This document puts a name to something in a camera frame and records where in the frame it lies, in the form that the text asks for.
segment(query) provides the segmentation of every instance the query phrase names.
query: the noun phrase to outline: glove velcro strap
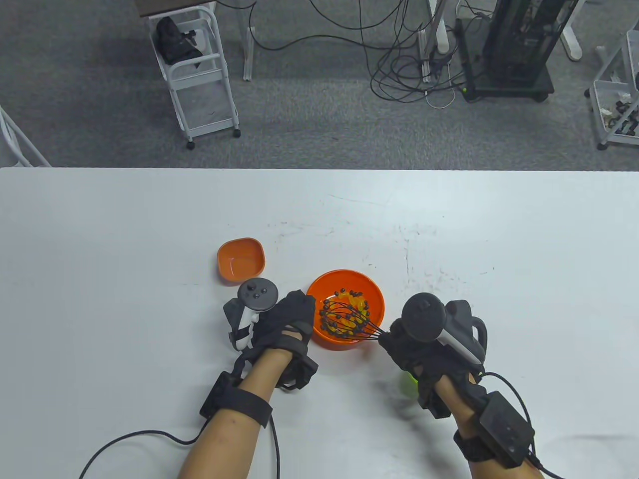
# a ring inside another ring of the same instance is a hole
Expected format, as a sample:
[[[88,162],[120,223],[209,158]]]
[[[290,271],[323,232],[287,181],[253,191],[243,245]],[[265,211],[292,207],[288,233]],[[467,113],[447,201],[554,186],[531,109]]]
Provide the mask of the glove velcro strap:
[[[309,347],[297,338],[283,334],[272,346],[272,349],[285,349],[293,353],[296,358],[303,358],[309,352]]]
[[[266,427],[273,412],[269,403],[260,396],[230,385],[218,398],[217,405],[220,409],[230,409],[255,419],[262,427]]]
[[[202,405],[200,415],[210,419],[220,409],[230,409],[255,419],[262,427],[266,427],[273,408],[261,397],[238,389],[241,382],[239,376],[222,371]]]

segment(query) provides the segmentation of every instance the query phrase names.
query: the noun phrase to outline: forearm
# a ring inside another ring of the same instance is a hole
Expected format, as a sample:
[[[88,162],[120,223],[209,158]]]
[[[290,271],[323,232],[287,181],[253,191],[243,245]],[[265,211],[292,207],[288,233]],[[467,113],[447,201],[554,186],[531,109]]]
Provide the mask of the forearm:
[[[282,349],[266,350],[238,388],[269,401],[291,358],[292,354]],[[245,479],[259,428],[244,414],[220,409],[191,449],[179,479]]]
[[[435,384],[435,392],[450,409],[457,422],[459,435],[463,439],[470,439],[476,436],[477,430],[473,425],[475,412],[463,402],[448,377],[443,376],[442,379]],[[513,469],[504,468],[495,459],[484,462],[469,462],[469,465],[473,479],[543,479],[541,472],[528,461],[525,461],[520,467]]]

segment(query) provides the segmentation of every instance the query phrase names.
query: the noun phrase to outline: black bag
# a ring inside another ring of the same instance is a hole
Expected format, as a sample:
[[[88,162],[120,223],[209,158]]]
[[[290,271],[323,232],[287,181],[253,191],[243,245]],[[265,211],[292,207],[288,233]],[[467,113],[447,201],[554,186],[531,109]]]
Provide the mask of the black bag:
[[[178,30],[178,26],[170,17],[164,17],[158,22],[155,33],[155,47],[169,65],[203,56],[202,52],[187,40],[187,35]]]

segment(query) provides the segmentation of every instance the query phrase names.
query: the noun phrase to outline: small orange bowl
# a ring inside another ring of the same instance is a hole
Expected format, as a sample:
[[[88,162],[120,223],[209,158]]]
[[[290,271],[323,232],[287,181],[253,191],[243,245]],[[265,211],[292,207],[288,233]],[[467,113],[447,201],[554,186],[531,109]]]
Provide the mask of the small orange bowl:
[[[231,283],[242,283],[258,277],[266,266],[264,248],[253,238],[234,239],[217,250],[220,276]]]
[[[380,326],[384,319],[384,297],[380,288],[368,276],[351,270],[335,270],[323,274],[311,284],[307,294],[315,298],[313,338],[318,344],[329,349],[347,349],[361,341],[336,338],[321,329],[320,312],[324,300],[333,298],[335,293],[340,293],[342,289],[362,293],[362,298],[368,301],[370,320],[375,326]]]

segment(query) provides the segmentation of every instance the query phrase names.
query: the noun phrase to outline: white table leg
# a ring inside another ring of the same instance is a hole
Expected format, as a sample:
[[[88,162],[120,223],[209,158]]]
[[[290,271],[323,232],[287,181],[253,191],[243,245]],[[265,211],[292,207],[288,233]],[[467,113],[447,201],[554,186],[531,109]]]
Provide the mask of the white table leg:
[[[437,44],[439,53],[446,53],[450,48],[448,36],[446,35],[446,27],[443,23],[446,1],[447,0],[428,0],[430,26],[417,32],[417,46],[419,48],[419,56],[422,60],[428,60],[430,53],[435,48],[435,44]],[[434,82],[435,80],[435,78],[431,78],[431,69],[428,61],[422,62],[422,81],[428,83]]]
[[[432,18],[437,9],[437,0],[428,0],[428,3],[430,6],[431,18]],[[446,34],[446,25],[444,25],[443,19],[442,19],[442,21],[439,22],[439,24],[437,25],[437,51],[441,54],[446,54],[448,53],[449,49],[450,49],[450,44],[448,42],[448,35]]]
[[[244,51],[244,75],[243,78],[247,82],[250,82],[253,78],[253,52],[255,49],[255,41],[253,35],[255,35],[255,27],[249,27],[249,14],[250,10],[235,10],[235,16],[240,27],[240,38],[242,39],[242,50]]]
[[[583,54],[583,52],[581,51],[581,45],[579,44],[579,41],[577,40],[577,37],[575,36],[573,31],[573,20],[579,14],[579,11],[581,10],[584,3],[585,0],[579,0],[577,2],[572,15],[568,19],[568,23],[564,27],[564,30],[561,34],[561,42],[564,44],[564,49],[566,50],[568,58],[572,61],[581,60],[581,55]]]

